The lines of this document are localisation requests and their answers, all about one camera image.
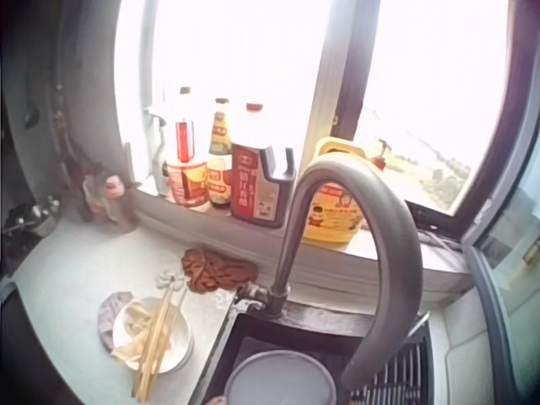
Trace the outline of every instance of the brown rag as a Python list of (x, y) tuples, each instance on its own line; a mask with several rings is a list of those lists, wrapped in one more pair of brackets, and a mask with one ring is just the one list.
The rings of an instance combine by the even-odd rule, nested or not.
[(207, 293), (216, 289), (236, 290), (257, 279), (258, 268), (245, 260), (231, 259), (213, 251), (188, 249), (182, 258), (191, 291)]

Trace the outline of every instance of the curved metal faucet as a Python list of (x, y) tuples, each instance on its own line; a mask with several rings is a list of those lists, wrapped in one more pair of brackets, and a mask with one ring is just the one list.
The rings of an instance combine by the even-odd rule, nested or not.
[(331, 153), (307, 166), (294, 191), (273, 285), (270, 289), (252, 286), (241, 298), (262, 302), (262, 311), (268, 316), (281, 314), (311, 200), (319, 187), (328, 182), (345, 188), (359, 205), (379, 258), (375, 319), (341, 377), (343, 387), (352, 391), (368, 383), (401, 348), (419, 310), (422, 294), (422, 256), (413, 218), (405, 202), (365, 162), (351, 155)]

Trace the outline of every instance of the glass panel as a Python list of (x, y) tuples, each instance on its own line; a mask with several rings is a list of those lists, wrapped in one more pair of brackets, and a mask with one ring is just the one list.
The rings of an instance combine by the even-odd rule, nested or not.
[(520, 392), (540, 383), (540, 141), (480, 250), (499, 287)]
[(293, 147), (300, 162), (330, 6), (331, 0), (160, 0), (154, 87), (165, 83), (168, 106), (181, 86), (192, 87), (197, 150), (208, 150), (214, 99), (224, 97), (236, 142), (232, 117), (245, 113), (246, 102), (263, 103), (268, 130), (249, 141)]
[(505, 85), (507, 7), (381, 0), (354, 141), (368, 155), (388, 142), (384, 177), (406, 200), (454, 213), (481, 166)]

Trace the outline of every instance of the sink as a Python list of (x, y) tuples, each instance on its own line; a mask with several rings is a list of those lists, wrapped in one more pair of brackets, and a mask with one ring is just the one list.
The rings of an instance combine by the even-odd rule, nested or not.
[[(205, 405), (213, 397), (223, 395), (227, 380), (242, 361), (253, 354), (278, 349), (317, 359), (334, 379), (337, 405), (349, 405), (351, 392), (340, 387), (339, 377), (374, 317), (287, 301), (282, 315), (268, 320), (258, 316), (252, 307), (249, 301), (231, 306), (190, 405)], [(364, 386), (362, 395), (367, 396), (367, 403), (374, 404), (431, 404), (431, 364), (429, 334), (423, 326)]]

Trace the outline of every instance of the white countertop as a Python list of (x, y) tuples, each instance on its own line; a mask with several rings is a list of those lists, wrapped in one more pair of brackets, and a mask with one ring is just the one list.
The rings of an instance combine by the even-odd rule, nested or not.
[[(12, 278), (51, 362), (88, 405), (137, 403), (131, 398), (131, 371), (101, 346), (100, 304), (117, 291), (162, 296), (156, 274), (179, 268), (186, 249), (143, 226), (127, 235), (115, 235), (111, 226), (62, 219)], [(181, 370), (158, 378), (150, 403), (188, 403), (232, 297), (225, 291), (187, 293), (182, 312), (193, 330), (192, 356)]]

